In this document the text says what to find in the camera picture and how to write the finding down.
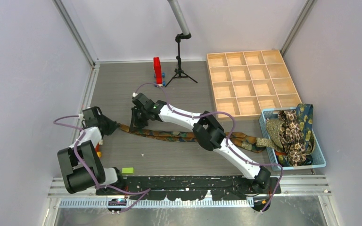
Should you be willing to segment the blue orange green tie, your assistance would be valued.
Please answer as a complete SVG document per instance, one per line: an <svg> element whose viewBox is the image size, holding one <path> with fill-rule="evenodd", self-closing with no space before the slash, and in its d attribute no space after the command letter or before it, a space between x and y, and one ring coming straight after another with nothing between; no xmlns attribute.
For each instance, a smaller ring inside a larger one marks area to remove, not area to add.
<svg viewBox="0 0 362 226"><path fill-rule="evenodd" d="M119 129L129 134L134 134L140 137L146 137L156 140L162 140L167 142L188 142L197 143L197 138L193 132L184 131L162 131L162 130L150 130L150 129L138 129L129 127L127 125L118 123ZM241 132L232 132L230 141L237 147L251 151L254 153L261 153L266 150L265 146L257 146L257 138L248 136Z"/></svg>

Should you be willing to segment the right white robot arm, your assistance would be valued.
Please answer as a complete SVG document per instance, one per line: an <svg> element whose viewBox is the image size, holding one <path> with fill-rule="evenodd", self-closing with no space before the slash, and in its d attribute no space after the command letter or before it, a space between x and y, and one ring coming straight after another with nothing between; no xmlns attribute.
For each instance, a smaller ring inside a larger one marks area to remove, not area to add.
<svg viewBox="0 0 362 226"><path fill-rule="evenodd" d="M187 112L161 100L154 102L143 93L133 93L132 103L135 105L139 127L145 127L147 121L152 120L190 129L203 149L221 155L250 179L250 187L254 192L263 193L269 187L271 173L263 165L248 158L230 141L230 136L226 135L214 116L217 112Z"/></svg>

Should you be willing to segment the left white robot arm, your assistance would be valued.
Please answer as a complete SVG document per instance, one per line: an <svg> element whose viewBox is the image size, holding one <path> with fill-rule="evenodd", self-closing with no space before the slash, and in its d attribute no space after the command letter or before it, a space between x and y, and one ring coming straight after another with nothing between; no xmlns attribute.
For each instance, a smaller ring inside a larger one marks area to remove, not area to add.
<svg viewBox="0 0 362 226"><path fill-rule="evenodd" d="M80 131L79 137L69 147L59 150L58 162L66 190L70 194L91 187L104 189L120 195L126 183L116 167L104 168L98 155L98 147L104 136L110 136L119 128L117 122L106 117L97 106L82 110L77 117L82 126L73 127Z"/></svg>

